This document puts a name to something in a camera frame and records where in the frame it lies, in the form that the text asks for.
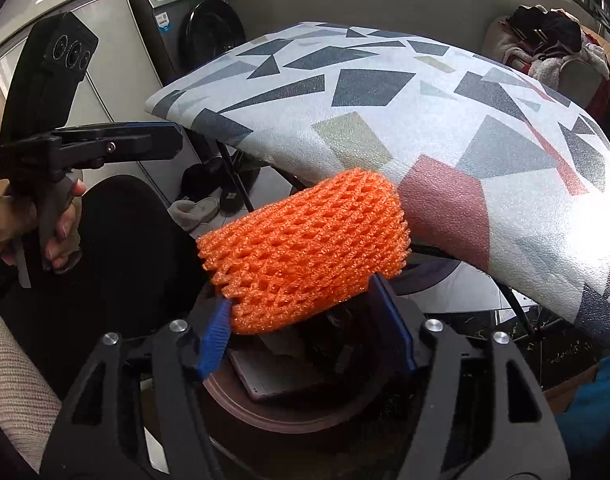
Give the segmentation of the person's left hand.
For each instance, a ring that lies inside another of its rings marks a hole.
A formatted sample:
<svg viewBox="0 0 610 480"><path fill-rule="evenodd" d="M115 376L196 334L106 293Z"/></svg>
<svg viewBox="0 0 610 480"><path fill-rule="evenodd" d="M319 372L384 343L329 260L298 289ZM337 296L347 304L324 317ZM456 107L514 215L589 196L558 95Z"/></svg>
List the person's left hand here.
<svg viewBox="0 0 610 480"><path fill-rule="evenodd" d="M73 198L67 209L55 221L53 234L44 248L44 258L53 269L62 269L75 252L76 232L81 216L81 197L87 186L77 180L70 189ZM31 231L37 223L37 209L33 203L0 194L0 257L8 266L16 265L13 241Z"/></svg>

